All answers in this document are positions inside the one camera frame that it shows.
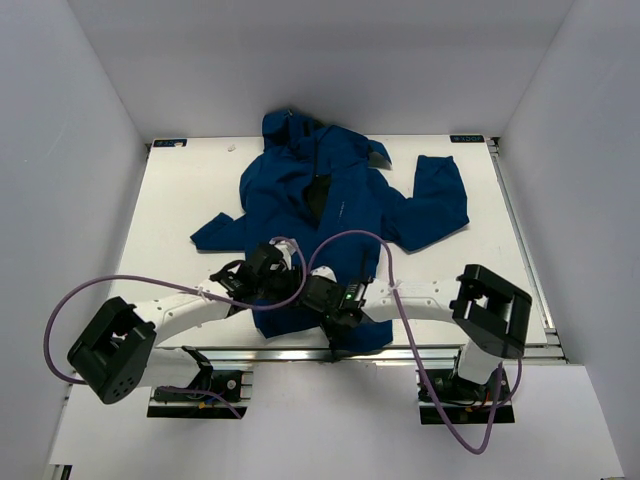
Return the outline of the blue zip jacket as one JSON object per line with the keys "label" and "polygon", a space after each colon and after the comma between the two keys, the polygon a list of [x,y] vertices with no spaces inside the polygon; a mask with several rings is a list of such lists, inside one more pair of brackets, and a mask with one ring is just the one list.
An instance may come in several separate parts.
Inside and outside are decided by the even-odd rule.
{"label": "blue zip jacket", "polygon": [[413,193],[391,187],[372,160],[385,147],[359,133],[291,110],[266,114],[264,149],[243,172],[243,215],[220,213],[192,234],[205,252],[243,251],[283,236],[338,282],[376,274],[380,243],[421,250],[464,228],[467,195],[454,160],[419,156]]}

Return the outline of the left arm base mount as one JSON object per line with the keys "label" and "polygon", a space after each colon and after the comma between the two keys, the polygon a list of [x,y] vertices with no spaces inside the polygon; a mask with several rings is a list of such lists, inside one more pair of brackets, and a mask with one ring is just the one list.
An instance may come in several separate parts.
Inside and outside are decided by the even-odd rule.
{"label": "left arm base mount", "polygon": [[177,387],[154,388],[147,417],[156,419],[240,420],[252,396],[251,370],[215,367],[211,380],[197,393]]}

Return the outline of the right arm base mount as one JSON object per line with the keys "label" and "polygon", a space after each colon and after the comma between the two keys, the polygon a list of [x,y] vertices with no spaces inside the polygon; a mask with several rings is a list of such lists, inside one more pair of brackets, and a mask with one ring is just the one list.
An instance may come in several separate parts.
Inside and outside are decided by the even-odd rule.
{"label": "right arm base mount", "polygon": [[419,349],[420,359],[442,408],[454,425],[486,425],[494,404],[495,424],[514,424],[515,413],[511,401],[512,389],[506,370],[496,389],[497,367],[483,384],[458,375],[458,357],[462,348]]}

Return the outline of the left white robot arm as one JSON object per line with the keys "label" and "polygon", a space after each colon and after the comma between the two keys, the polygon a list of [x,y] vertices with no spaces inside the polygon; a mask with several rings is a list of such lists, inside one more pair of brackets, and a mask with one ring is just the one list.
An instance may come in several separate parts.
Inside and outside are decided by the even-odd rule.
{"label": "left white robot arm", "polygon": [[163,342],[246,310],[292,304],[306,279],[306,265],[292,262],[301,255],[294,240],[277,237],[195,287],[176,286],[172,295],[138,303],[113,297],[100,307],[67,359],[105,405],[140,387],[191,399],[213,397],[210,361],[192,346],[165,349]]}

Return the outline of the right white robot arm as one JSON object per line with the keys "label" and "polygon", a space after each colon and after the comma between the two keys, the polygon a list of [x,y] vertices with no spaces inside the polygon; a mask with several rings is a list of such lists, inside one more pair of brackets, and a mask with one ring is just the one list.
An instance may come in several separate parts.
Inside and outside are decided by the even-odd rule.
{"label": "right white robot arm", "polygon": [[472,399],[503,360],[525,353],[531,296],[488,268],[468,264],[454,279],[404,282],[368,278],[341,285],[327,267],[312,272],[299,297],[318,313],[332,345],[361,325],[392,319],[457,325],[468,337],[451,374],[453,390]]}

